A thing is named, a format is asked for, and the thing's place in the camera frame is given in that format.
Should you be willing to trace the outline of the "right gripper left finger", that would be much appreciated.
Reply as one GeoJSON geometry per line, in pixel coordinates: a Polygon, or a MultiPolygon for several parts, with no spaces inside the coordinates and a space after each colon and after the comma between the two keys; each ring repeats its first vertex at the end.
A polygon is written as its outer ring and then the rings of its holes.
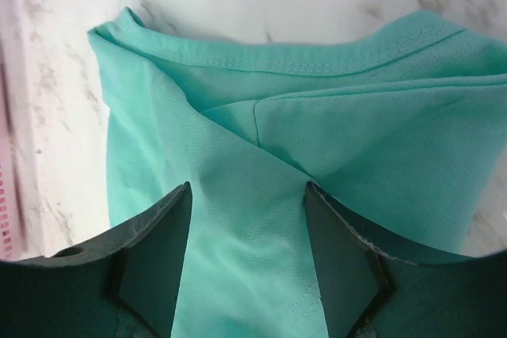
{"type": "Polygon", "coordinates": [[[193,196],[177,186],[144,212],[54,256],[1,263],[3,337],[169,337],[193,196]]]}

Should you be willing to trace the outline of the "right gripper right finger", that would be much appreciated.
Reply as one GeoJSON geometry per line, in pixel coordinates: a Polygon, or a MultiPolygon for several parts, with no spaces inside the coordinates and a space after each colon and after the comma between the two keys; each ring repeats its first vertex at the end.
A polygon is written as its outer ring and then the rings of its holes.
{"type": "Polygon", "coordinates": [[[308,183],[304,209],[331,337],[503,337],[506,254],[419,244],[308,183]]]}

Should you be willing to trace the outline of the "white plastic basket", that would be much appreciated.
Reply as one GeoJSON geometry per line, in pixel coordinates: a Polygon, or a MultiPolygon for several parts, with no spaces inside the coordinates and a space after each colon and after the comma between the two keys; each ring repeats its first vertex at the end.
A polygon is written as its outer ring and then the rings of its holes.
{"type": "Polygon", "coordinates": [[[30,207],[34,201],[32,121],[19,0],[1,0],[1,259],[37,254],[30,207]]]}

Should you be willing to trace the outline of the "teal t shirt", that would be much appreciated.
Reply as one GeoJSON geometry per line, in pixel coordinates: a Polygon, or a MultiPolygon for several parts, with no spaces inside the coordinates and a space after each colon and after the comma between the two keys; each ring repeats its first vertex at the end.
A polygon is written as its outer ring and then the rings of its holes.
{"type": "Polygon", "coordinates": [[[88,38],[111,224],[192,188],[174,337],[324,337],[305,185],[456,253],[505,148],[505,43],[434,13],[297,46],[169,36],[124,9],[88,38]]]}

